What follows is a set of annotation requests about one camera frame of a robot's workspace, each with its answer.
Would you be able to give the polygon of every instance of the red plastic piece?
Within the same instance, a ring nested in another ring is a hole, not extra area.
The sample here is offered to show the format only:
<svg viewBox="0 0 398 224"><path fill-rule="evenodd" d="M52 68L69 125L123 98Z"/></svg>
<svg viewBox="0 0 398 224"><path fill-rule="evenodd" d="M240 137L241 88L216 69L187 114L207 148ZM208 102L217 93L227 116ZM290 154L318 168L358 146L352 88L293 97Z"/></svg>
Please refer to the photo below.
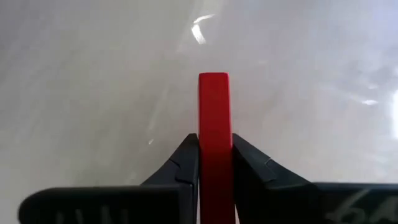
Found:
<svg viewBox="0 0 398 224"><path fill-rule="evenodd" d="M235 224L229 76L199 74L200 220Z"/></svg>

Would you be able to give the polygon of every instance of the white surface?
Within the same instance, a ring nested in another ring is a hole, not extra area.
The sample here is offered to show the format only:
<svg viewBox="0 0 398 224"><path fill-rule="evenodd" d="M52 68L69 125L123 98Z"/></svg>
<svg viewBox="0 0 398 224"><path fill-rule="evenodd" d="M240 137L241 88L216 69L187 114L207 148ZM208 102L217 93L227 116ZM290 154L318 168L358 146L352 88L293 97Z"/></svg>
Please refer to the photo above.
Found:
<svg viewBox="0 0 398 224"><path fill-rule="evenodd" d="M209 71L282 165L398 182L397 20L397 1L1 1L2 222L39 189L142 182L196 132Z"/></svg>

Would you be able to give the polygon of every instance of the red block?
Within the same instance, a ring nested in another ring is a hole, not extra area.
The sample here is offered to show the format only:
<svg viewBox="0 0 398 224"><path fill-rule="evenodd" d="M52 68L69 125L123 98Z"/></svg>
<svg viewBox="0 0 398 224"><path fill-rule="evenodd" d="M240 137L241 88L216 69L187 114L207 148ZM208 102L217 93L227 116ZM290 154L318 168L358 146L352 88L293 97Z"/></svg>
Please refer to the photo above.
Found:
<svg viewBox="0 0 398 224"><path fill-rule="evenodd" d="M235 209L228 74L199 74L198 94L201 223L232 224Z"/></svg>

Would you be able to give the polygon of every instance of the gray surface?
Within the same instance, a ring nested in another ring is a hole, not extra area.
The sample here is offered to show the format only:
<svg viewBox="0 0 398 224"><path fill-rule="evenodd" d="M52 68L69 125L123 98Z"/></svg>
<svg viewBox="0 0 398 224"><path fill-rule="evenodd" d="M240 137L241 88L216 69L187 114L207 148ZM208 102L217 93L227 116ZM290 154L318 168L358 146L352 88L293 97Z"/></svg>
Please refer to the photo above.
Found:
<svg viewBox="0 0 398 224"><path fill-rule="evenodd" d="M234 131L298 174L397 182L397 19L397 1L1 1L2 222L42 188L142 182L196 132L206 71L231 75Z"/></svg>

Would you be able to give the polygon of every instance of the red object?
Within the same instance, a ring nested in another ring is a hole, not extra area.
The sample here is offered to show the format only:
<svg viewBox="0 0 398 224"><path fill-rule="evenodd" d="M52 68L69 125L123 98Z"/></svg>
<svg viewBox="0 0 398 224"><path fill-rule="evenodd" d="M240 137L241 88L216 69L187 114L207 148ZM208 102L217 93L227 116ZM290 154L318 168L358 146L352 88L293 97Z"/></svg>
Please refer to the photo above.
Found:
<svg viewBox="0 0 398 224"><path fill-rule="evenodd" d="M235 224L227 73L199 74L200 219Z"/></svg>

